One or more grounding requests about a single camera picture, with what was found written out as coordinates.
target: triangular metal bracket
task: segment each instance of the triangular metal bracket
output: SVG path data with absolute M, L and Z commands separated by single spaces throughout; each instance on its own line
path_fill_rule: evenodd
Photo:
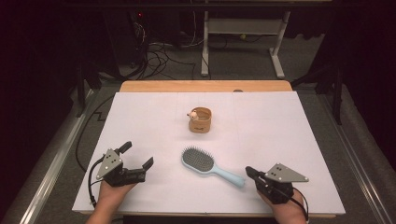
M 99 168 L 98 175 L 96 179 L 101 179 L 103 176 L 107 175 L 109 172 L 114 170 L 117 166 L 122 164 L 122 159 L 119 155 L 113 150 L 108 149 L 105 157 L 103 158 L 102 165 Z
M 299 173 L 291 170 L 289 167 L 277 163 L 271 168 L 265 176 L 279 183 L 291 183 L 291 182 L 308 182 L 308 177 L 300 175 Z

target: hairbrush handle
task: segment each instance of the hairbrush handle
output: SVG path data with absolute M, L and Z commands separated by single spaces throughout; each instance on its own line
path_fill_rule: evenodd
M 245 178 L 239 176 L 239 175 L 235 175 L 232 174 L 228 171 L 225 171 L 221 168 L 219 168 L 217 165 L 214 165 L 212 170 L 212 173 L 215 173 L 217 175 L 220 175 L 221 177 L 223 177 L 224 179 L 230 181 L 231 183 L 235 184 L 238 188 L 242 188 L 245 185 Z

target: person's right hand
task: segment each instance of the person's right hand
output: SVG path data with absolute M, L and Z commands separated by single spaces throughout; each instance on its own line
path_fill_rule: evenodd
M 257 192 L 262 197 L 262 199 L 268 205 L 270 205 L 271 209 L 273 210 L 274 217 L 279 224 L 289 224 L 289 223 L 305 224 L 306 223 L 304 211 L 296 203 L 289 200 L 287 203 L 273 204 L 267 197 L 265 197 L 265 195 L 260 193 L 258 190 L 257 190 Z M 300 204 L 303 204 L 303 196 L 297 190 L 294 190 L 293 198 Z

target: hairbrush head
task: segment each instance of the hairbrush head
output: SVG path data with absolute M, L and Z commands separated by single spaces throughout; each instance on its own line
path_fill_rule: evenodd
M 186 147 L 182 153 L 181 161 L 185 166 L 201 175 L 214 173 L 220 175 L 239 188 L 245 185 L 245 179 L 243 177 L 220 169 L 215 164 L 212 155 L 198 147 Z

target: wearable gripper device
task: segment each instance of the wearable gripper device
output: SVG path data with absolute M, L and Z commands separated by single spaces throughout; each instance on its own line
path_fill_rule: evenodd
M 128 170 L 123 168 L 120 153 L 123 154 L 131 146 L 131 142 L 126 142 L 122 147 L 115 150 L 108 149 L 106 155 L 103 157 L 103 162 L 96 179 L 103 178 L 112 187 L 145 182 L 146 171 L 152 166 L 154 159 L 151 157 L 142 165 L 141 169 Z
M 278 163 L 267 173 L 246 167 L 248 177 L 256 184 L 256 189 L 273 204 L 286 203 L 293 196 L 291 182 L 307 182 L 308 178 Z

